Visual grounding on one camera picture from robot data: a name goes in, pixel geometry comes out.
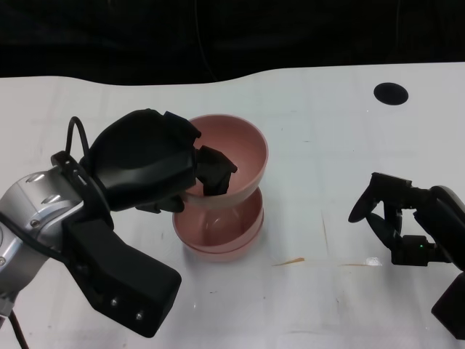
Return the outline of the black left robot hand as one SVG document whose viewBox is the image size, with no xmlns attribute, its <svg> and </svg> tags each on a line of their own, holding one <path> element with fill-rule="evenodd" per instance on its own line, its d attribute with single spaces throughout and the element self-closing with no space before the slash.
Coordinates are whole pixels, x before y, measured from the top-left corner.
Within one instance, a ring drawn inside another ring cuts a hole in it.
<svg viewBox="0 0 465 349">
<path fill-rule="evenodd" d="M 179 213 L 186 190 L 201 182 L 204 195 L 225 194 L 238 169 L 220 151 L 195 148 L 200 137 L 193 124 L 173 113 L 133 111 L 99 134 L 81 165 L 114 212 Z"/>
</svg>

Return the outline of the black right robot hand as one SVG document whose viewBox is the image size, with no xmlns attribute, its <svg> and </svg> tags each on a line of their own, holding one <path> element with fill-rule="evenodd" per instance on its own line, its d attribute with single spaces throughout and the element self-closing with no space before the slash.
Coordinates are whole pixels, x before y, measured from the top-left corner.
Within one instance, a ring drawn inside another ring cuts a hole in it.
<svg viewBox="0 0 465 349">
<path fill-rule="evenodd" d="M 434 240 L 402 235 L 403 210 L 412 209 L 416 222 Z M 394 265 L 454 264 L 464 270 L 464 203 L 445 186 L 420 189 L 410 180 L 374 172 L 354 205 L 348 221 L 367 220 L 391 252 Z"/>
</svg>

